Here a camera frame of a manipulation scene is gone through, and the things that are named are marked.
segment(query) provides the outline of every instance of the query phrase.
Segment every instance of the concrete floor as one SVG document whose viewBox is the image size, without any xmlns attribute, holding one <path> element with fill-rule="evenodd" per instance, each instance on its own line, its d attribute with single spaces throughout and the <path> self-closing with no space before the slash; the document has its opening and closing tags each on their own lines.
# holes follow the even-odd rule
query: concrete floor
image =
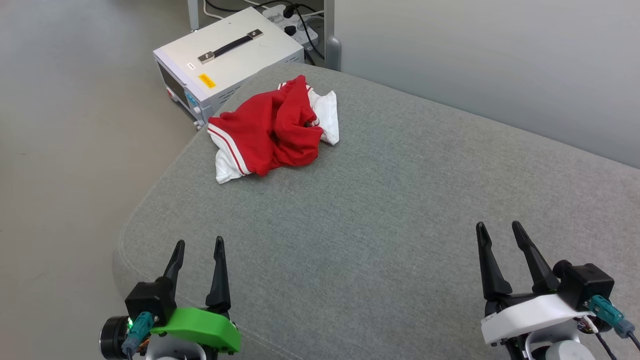
<svg viewBox="0 0 640 360">
<path fill-rule="evenodd" d="M 0 2 L 3 358 L 102 358 L 118 234 L 195 134 L 152 59 L 187 33 L 185 1 Z"/>
</svg>

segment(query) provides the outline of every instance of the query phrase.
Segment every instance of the robotic arm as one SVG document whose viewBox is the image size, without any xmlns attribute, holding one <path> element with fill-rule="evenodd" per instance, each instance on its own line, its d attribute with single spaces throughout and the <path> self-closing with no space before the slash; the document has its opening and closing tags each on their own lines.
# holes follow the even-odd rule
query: robotic arm
<svg viewBox="0 0 640 360">
<path fill-rule="evenodd" d="M 524 253 L 533 279 L 531 293 L 512 295 L 491 250 L 492 241 L 482 222 L 476 225 L 480 273 L 486 305 L 481 320 L 484 341 L 504 345 L 512 360 L 594 359 L 578 338 L 596 334 L 616 359 L 599 332 L 612 328 L 631 338 L 638 349 L 634 326 L 609 301 L 614 280 L 594 264 L 573 266 L 558 262 L 553 271 L 520 222 L 512 224 L 518 248 Z M 538 346 L 539 343 L 550 343 Z"/>
<path fill-rule="evenodd" d="M 211 292 L 206 308 L 178 308 L 175 288 L 182 267 L 184 241 L 178 241 L 164 275 L 139 282 L 125 299 L 128 316 L 107 320 L 100 333 L 100 351 L 107 360 L 139 353 L 146 360 L 217 360 L 220 352 L 240 351 L 241 335 L 230 321 L 231 308 L 225 245 L 216 238 Z"/>
</svg>

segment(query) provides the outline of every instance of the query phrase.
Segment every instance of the red and white garment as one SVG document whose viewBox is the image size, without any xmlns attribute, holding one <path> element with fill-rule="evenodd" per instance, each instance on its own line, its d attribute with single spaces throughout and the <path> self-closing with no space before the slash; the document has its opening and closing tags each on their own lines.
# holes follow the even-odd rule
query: red and white garment
<svg viewBox="0 0 640 360">
<path fill-rule="evenodd" d="M 300 75 L 277 90 L 254 95 L 236 111 L 209 118 L 218 146 L 216 180 L 226 183 L 274 168 L 303 166 L 318 155 L 320 140 L 339 140 L 335 93 L 318 95 Z"/>
</svg>

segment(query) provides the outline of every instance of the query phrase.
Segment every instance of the power strip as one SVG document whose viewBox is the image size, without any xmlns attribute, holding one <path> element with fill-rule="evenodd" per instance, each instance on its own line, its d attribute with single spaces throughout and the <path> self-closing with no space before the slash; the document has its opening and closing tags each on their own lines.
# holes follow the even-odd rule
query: power strip
<svg viewBox="0 0 640 360">
<path fill-rule="evenodd" d="M 266 9 L 262 12 L 262 15 L 269 19 L 275 26 L 278 26 L 282 31 L 285 31 L 287 26 L 293 26 L 296 30 L 293 35 L 290 35 L 291 38 L 297 41 L 302 47 L 304 47 L 307 51 L 313 51 L 313 47 L 309 43 L 309 39 L 307 38 L 307 34 L 305 33 L 305 28 L 302 25 L 302 21 L 300 21 L 300 17 L 298 14 L 294 14 L 291 18 L 285 18 L 282 13 L 284 12 L 286 6 L 285 5 L 276 5 L 272 8 Z M 307 26 L 307 31 L 309 32 L 309 37 L 311 41 L 313 41 L 313 45 L 318 45 L 318 34 L 310 27 Z"/>
</svg>

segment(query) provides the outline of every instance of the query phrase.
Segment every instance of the green plastic part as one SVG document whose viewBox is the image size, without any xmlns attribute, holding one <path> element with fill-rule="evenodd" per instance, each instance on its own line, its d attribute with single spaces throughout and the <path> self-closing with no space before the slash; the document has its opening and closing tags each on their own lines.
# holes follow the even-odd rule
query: green plastic part
<svg viewBox="0 0 640 360">
<path fill-rule="evenodd" d="M 220 352 L 240 351 L 240 332 L 229 319 L 195 307 L 180 307 L 165 326 L 151 328 L 152 334 L 163 332 Z"/>
</svg>

